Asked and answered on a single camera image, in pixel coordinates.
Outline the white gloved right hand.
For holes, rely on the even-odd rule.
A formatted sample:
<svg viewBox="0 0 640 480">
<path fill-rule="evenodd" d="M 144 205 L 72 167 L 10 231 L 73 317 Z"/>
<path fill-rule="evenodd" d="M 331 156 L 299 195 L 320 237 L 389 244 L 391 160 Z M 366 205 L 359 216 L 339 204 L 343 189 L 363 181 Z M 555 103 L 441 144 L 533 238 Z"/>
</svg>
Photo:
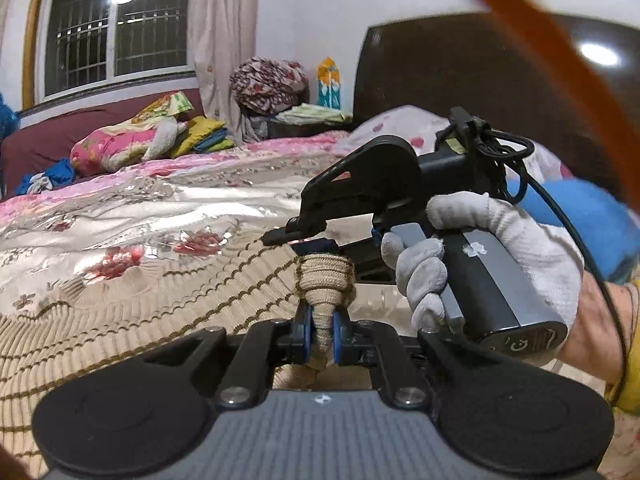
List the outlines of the white gloved right hand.
<svg viewBox="0 0 640 480">
<path fill-rule="evenodd" d="M 517 206 L 503 200 L 495 200 L 486 194 L 470 192 L 435 196 L 427 203 L 426 213 L 434 228 L 439 230 L 477 228 L 491 232 L 507 252 L 511 247 L 511 240 L 525 240 L 525 236 L 516 230 L 525 228 L 527 223 L 532 221 L 532 218 Z M 396 271 L 397 287 L 408 299 L 412 310 L 411 323 L 415 328 L 431 330 L 444 319 L 445 310 L 439 297 L 447 277 L 446 266 L 442 262 L 444 249 L 444 243 L 434 238 L 405 248 L 398 235 L 387 233 L 383 237 L 383 260 Z M 546 304 L 567 326 L 567 340 L 576 318 L 585 269 L 577 282 L 557 276 L 533 278 L 523 269 L 522 273 L 523 277 L 514 285 L 506 282 L 508 278 L 514 277 L 513 270 L 498 273 L 501 288 L 508 292 L 512 299 L 519 301 L 516 313 L 530 321 L 539 307 Z"/>
</svg>

